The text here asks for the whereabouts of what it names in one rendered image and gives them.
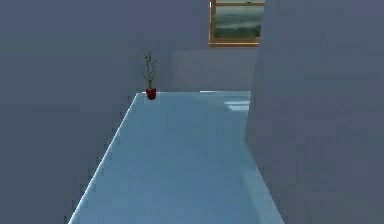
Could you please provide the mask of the wooden framed window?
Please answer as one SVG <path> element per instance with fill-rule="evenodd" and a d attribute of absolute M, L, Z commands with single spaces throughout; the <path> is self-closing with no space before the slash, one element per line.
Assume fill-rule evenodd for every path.
<path fill-rule="evenodd" d="M 257 47 L 265 0 L 209 0 L 209 45 Z"/>

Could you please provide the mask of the house plant in red pot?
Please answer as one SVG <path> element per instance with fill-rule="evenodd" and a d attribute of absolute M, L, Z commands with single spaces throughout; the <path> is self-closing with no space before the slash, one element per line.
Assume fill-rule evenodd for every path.
<path fill-rule="evenodd" d="M 146 96 L 149 100 L 154 100 L 157 95 L 157 89 L 153 86 L 153 80 L 156 76 L 157 60 L 152 58 L 150 51 L 143 51 L 144 63 L 140 66 L 138 71 L 147 82 L 145 89 Z"/>

